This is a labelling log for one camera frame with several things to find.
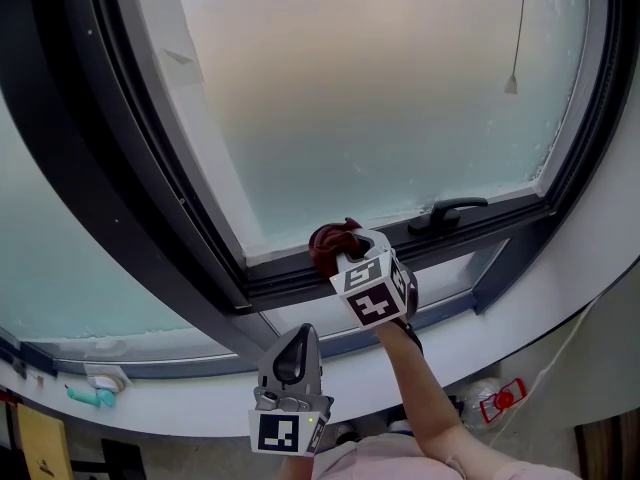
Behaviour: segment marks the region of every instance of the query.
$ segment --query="red rag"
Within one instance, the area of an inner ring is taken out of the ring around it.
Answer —
[[[341,252],[360,257],[360,242],[351,230],[361,227],[347,217],[344,224],[325,224],[313,232],[309,238],[309,254],[323,276],[331,277],[338,273],[336,256]]]

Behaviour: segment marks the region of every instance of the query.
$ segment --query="window handle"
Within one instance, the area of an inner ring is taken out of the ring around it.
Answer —
[[[433,205],[431,213],[420,215],[420,217],[409,221],[409,233],[423,235],[429,231],[453,227],[460,220],[460,212],[457,208],[488,205],[487,200],[481,197],[462,197],[438,201]]]

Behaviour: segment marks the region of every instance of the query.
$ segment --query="window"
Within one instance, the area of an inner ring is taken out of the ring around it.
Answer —
[[[0,0],[11,119],[43,193],[84,228],[62,266],[106,251],[122,283],[99,303],[65,293],[82,321],[45,342],[0,327],[54,368],[109,360],[142,377],[246,370],[303,321],[325,355],[368,346],[305,250],[346,216],[415,272],[417,327],[487,310],[606,152],[635,69],[635,2]],[[488,204],[410,232],[469,197]],[[38,225],[10,234],[28,242]],[[141,301],[122,332],[98,333],[128,332],[129,356],[105,358],[74,327],[98,326],[107,300]]]

